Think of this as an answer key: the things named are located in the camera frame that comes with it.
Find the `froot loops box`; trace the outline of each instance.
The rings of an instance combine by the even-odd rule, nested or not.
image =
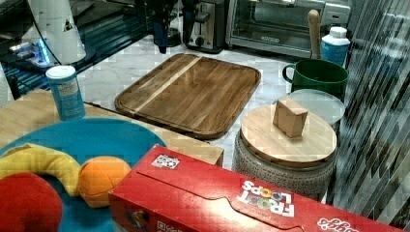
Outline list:
[[[401,231],[159,145],[109,201],[116,231]]]

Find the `blue can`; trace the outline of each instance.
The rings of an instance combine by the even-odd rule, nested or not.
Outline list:
[[[84,103],[72,66],[56,66],[45,72],[62,121],[85,116]]]

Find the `green mug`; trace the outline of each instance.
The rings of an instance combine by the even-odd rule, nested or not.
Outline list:
[[[293,68],[293,79],[286,74]],[[347,70],[332,62],[324,60],[302,60],[287,65],[282,70],[283,78],[292,84],[291,92],[300,89],[315,89],[331,94],[338,99],[344,97],[348,79]]]

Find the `blue bowl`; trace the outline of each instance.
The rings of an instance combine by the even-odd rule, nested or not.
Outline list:
[[[163,141],[137,124],[109,118],[66,121],[28,133],[0,150],[0,155],[25,143],[34,143],[71,155],[81,165],[98,156],[113,156],[131,167],[156,144]],[[108,207],[92,209],[80,197],[70,197],[52,176],[44,177],[59,193],[63,218],[59,231],[113,231]]]

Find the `orange ball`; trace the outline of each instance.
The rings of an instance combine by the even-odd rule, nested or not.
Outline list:
[[[96,157],[87,160],[79,171],[79,193],[91,208],[108,206],[108,192],[131,171],[122,159]]]

